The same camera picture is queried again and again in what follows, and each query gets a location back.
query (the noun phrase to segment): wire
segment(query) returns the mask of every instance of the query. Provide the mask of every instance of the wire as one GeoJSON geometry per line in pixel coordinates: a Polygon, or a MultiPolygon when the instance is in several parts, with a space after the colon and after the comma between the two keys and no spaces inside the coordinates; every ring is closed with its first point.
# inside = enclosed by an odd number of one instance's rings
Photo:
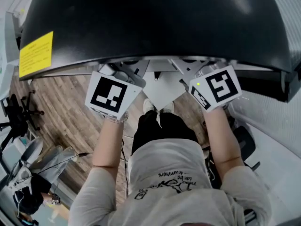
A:
{"type": "Polygon", "coordinates": [[[22,197],[21,200],[18,202],[18,217],[19,217],[19,215],[20,215],[20,210],[19,210],[19,208],[20,208],[20,202],[21,202],[21,201],[23,200],[23,198],[24,198],[24,193],[23,193],[21,190],[19,190],[19,191],[23,194],[23,197],[22,197]]]}
{"type": "Polygon", "coordinates": [[[60,178],[57,177],[57,184],[56,184],[55,190],[53,191],[53,194],[55,194],[55,191],[56,191],[56,189],[58,188],[58,181],[59,181],[59,179],[60,179],[60,178]]]}
{"type": "Polygon", "coordinates": [[[122,152],[122,155],[123,155],[123,158],[124,158],[124,170],[125,170],[125,176],[126,176],[126,197],[128,195],[128,181],[127,181],[127,163],[126,163],[126,156],[124,154],[124,151],[123,151],[123,145],[124,145],[124,141],[122,140],[122,145],[121,145],[121,152],[122,152]]]}
{"type": "MultiPolygon", "coordinates": [[[[56,164],[56,165],[54,165],[54,166],[48,167],[48,168],[44,169],[43,171],[40,171],[40,172],[37,173],[37,174],[40,174],[40,173],[42,173],[42,172],[44,172],[44,171],[46,171],[46,170],[48,170],[48,169],[50,169],[50,168],[54,168],[55,166],[57,166],[57,165],[59,165],[59,164],[62,164],[62,163],[64,163],[64,162],[66,162],[66,161],[69,161],[70,159],[72,159],[72,158],[74,158],[74,157],[77,157],[77,156],[83,157],[83,156],[87,156],[87,155],[90,155],[90,154],[92,154],[92,153],[79,153],[79,154],[77,154],[77,155],[75,155],[75,156],[73,156],[73,157],[71,157],[71,158],[69,158],[69,159],[67,159],[67,160],[65,160],[65,161],[62,161],[62,162],[60,162],[60,163],[58,163],[58,164],[56,164]]],[[[32,176],[30,176],[30,177],[27,177],[27,178],[20,179],[20,180],[16,181],[16,184],[22,183],[22,182],[24,182],[25,180],[27,180],[27,179],[29,179],[29,178],[32,178],[33,176],[34,176],[34,175],[32,175],[32,176]]]]}
{"type": "Polygon", "coordinates": [[[56,189],[57,189],[57,187],[58,187],[58,181],[59,181],[60,179],[59,178],[57,178],[57,184],[56,184],[56,188],[55,188],[55,190],[53,191],[53,194],[55,194],[55,191],[56,191],[56,189]]]}
{"type": "Polygon", "coordinates": [[[6,186],[9,185],[9,182],[11,181],[11,178],[12,178],[14,172],[15,172],[16,166],[19,164],[19,162],[20,162],[20,161],[17,161],[17,162],[14,164],[13,169],[10,171],[10,174],[9,174],[7,180],[6,180],[6,186]]]}

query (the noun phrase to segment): shoe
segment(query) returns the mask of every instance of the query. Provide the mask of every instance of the shoe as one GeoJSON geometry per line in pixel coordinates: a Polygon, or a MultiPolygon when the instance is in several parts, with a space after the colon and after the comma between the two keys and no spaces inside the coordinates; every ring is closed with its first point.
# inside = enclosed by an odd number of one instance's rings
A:
{"type": "Polygon", "coordinates": [[[143,102],[143,113],[146,114],[148,111],[154,111],[154,110],[155,110],[155,106],[151,102],[151,100],[145,99],[143,102]]]}
{"type": "Polygon", "coordinates": [[[174,113],[174,103],[169,103],[167,106],[163,108],[163,113],[174,113]]]}
{"type": "Polygon", "coordinates": [[[77,162],[77,158],[78,158],[78,156],[75,156],[71,160],[74,161],[74,162],[77,162]]]}

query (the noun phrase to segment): black pants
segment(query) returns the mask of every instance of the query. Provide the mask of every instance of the black pants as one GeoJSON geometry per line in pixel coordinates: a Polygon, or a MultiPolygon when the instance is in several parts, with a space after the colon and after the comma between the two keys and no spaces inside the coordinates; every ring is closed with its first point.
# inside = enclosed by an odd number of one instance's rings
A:
{"type": "Polygon", "coordinates": [[[156,118],[157,112],[155,111],[148,111],[139,118],[138,129],[134,135],[132,154],[144,144],[158,139],[180,138],[198,142],[194,131],[186,126],[181,117],[171,113],[161,113],[161,126],[156,118]]]}

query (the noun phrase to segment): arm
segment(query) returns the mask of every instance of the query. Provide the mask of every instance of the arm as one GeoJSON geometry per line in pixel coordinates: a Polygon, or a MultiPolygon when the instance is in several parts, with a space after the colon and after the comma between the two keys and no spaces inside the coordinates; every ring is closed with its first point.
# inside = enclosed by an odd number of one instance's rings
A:
{"type": "Polygon", "coordinates": [[[252,209],[260,225],[271,217],[268,192],[252,170],[244,166],[240,147],[223,109],[204,112],[211,152],[222,180],[221,190],[231,195],[243,210],[252,209]]]}
{"type": "Polygon", "coordinates": [[[42,197],[45,201],[50,201],[52,199],[52,195],[46,194],[46,193],[41,193],[42,197]]]}
{"type": "Polygon", "coordinates": [[[244,166],[240,147],[222,108],[211,112],[203,111],[208,130],[209,142],[217,171],[223,180],[227,171],[236,166],[244,166]]]}
{"type": "Polygon", "coordinates": [[[105,169],[114,180],[120,163],[123,127],[124,123],[117,124],[105,119],[93,153],[93,166],[105,169]]]}
{"type": "Polygon", "coordinates": [[[116,210],[115,182],[124,123],[105,119],[93,153],[93,168],[70,208],[71,226],[107,225],[116,210]]]}

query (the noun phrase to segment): yellow warning sticker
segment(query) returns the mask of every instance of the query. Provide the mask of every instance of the yellow warning sticker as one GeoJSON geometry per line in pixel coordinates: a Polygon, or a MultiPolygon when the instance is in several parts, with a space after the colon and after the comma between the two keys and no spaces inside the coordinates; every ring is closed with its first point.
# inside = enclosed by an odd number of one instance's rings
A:
{"type": "Polygon", "coordinates": [[[19,77],[51,66],[53,32],[47,33],[20,50],[19,77]]]}

